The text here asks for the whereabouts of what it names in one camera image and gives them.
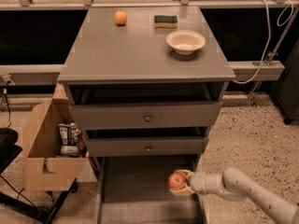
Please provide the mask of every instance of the sponge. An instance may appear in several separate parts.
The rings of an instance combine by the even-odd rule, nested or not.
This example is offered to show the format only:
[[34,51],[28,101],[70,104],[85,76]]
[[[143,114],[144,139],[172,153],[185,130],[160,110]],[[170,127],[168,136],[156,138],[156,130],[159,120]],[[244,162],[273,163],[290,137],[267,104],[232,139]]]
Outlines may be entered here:
[[156,15],[154,17],[154,28],[177,28],[177,16]]

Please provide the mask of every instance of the white cable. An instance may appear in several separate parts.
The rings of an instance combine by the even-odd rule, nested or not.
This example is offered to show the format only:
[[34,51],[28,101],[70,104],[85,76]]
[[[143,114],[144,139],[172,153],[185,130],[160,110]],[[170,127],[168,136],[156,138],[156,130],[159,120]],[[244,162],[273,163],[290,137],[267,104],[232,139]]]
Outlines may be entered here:
[[[292,3],[292,1],[291,0],[287,0],[288,2],[289,2],[289,4],[283,9],[283,11],[280,13],[280,15],[279,15],[279,17],[278,17],[278,21],[277,21],[277,26],[283,26],[285,23],[287,23],[288,21],[289,21],[289,19],[291,18],[291,16],[292,16],[292,13],[293,13],[293,3]],[[289,8],[289,6],[291,5],[291,13],[290,13],[290,15],[289,15],[289,17],[288,17],[288,19],[287,20],[285,20],[283,23],[281,23],[281,24],[279,24],[279,21],[280,21],[280,18],[281,18],[281,16],[282,16],[282,14]]]
[[265,8],[266,8],[266,14],[267,14],[267,25],[268,25],[268,40],[267,40],[267,43],[264,47],[264,50],[263,50],[263,55],[262,55],[262,58],[260,60],[260,64],[259,64],[259,67],[257,68],[256,72],[254,73],[254,75],[246,80],[246,81],[237,81],[237,80],[233,80],[234,83],[236,84],[240,84],[240,85],[244,85],[244,84],[247,84],[247,83],[250,83],[259,73],[261,67],[262,67],[262,64],[263,64],[263,58],[264,58],[264,55],[265,53],[267,52],[268,50],[268,46],[269,46],[269,43],[270,43],[270,40],[271,40],[271,25],[270,25],[270,15],[269,15],[269,6],[267,5],[267,2],[266,0],[261,0],[264,5],[265,5]]

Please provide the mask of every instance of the closed drawer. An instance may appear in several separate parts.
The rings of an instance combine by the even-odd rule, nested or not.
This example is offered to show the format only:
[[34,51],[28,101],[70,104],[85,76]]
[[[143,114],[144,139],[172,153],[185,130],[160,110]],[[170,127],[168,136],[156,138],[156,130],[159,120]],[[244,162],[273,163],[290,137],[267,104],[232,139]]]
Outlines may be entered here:
[[208,141],[194,127],[167,131],[137,129],[114,134],[87,131],[85,136],[93,157],[201,154]]
[[211,126],[220,110],[220,102],[70,107],[82,130]]

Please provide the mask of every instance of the orange ball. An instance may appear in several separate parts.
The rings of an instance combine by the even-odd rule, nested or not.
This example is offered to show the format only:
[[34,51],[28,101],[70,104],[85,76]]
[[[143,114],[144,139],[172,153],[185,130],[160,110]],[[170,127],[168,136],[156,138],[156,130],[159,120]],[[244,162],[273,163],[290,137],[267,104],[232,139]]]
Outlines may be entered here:
[[124,25],[127,22],[127,14],[125,11],[117,11],[114,18],[118,25]]

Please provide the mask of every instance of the drawer front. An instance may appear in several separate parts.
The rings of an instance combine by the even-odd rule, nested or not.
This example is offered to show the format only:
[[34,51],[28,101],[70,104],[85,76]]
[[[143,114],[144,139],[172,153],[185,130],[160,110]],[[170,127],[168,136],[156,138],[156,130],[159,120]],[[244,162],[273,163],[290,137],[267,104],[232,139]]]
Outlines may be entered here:
[[211,126],[220,110],[220,102],[70,106],[74,121],[82,130]]
[[93,139],[87,148],[93,157],[150,156],[201,154],[205,151],[207,137],[146,138],[146,139]]

